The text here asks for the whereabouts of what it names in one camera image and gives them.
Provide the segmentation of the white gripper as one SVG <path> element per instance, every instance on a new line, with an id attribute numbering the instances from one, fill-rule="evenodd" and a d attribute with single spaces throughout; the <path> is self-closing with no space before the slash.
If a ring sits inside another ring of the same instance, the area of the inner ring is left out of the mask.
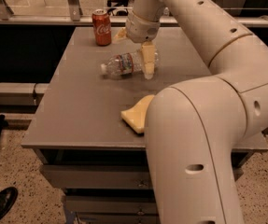
<path id="1" fill-rule="evenodd" d="M 157 36 L 161 26 L 160 17 L 155 16 L 153 21 L 149 21 L 138 17 L 133 11 L 130 11 L 125 27 L 120 28 L 113 37 L 114 42 L 121 41 L 128 36 L 134 43 L 142 43 L 142 71 L 145 79 L 152 79 L 154 76 L 156 48 L 151 41 Z"/>

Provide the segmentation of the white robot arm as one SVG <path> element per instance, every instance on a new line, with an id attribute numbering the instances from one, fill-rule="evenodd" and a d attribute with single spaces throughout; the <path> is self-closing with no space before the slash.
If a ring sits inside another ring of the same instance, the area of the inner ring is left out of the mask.
<path id="1" fill-rule="evenodd" d="M 126 35 L 151 41 L 170 10 L 210 71 L 151 101 L 145 138 L 161 224 L 244 224 L 233 147 L 268 127 L 268 47 L 211 0 L 134 0 Z"/>

